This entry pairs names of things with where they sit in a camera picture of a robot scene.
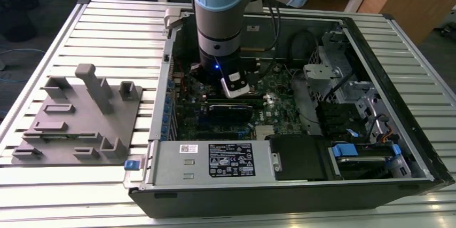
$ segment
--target blue latch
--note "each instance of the blue latch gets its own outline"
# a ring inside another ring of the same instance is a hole
[[[137,171],[140,170],[140,160],[126,160],[122,168],[125,171]]]
[[[396,156],[401,154],[401,150],[397,144],[392,145],[392,151],[394,152]]]
[[[354,144],[337,144],[332,149],[334,157],[357,156]]]

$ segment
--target white label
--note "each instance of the white label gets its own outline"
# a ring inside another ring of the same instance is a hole
[[[181,144],[178,153],[197,153],[198,145],[197,144]]]
[[[258,32],[260,31],[260,27],[258,26],[248,25],[246,31],[248,32]]]
[[[236,81],[241,79],[241,74],[238,72],[228,75],[230,81]]]

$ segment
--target barcode label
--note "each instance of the barcode label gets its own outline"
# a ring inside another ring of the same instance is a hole
[[[197,144],[181,144],[178,152],[180,153],[197,153],[198,145]]]

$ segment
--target metal bracket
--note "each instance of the metal bracket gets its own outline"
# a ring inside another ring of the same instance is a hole
[[[180,23],[181,18],[185,16],[181,15],[181,9],[177,7],[170,7],[164,12],[164,27],[166,29],[173,29]]]

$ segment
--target capacitor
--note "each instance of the capacitor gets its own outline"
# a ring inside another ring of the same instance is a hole
[[[280,72],[282,71],[281,66],[280,66],[280,65],[276,65],[276,66],[272,68],[272,71],[273,71],[274,73],[280,73]]]

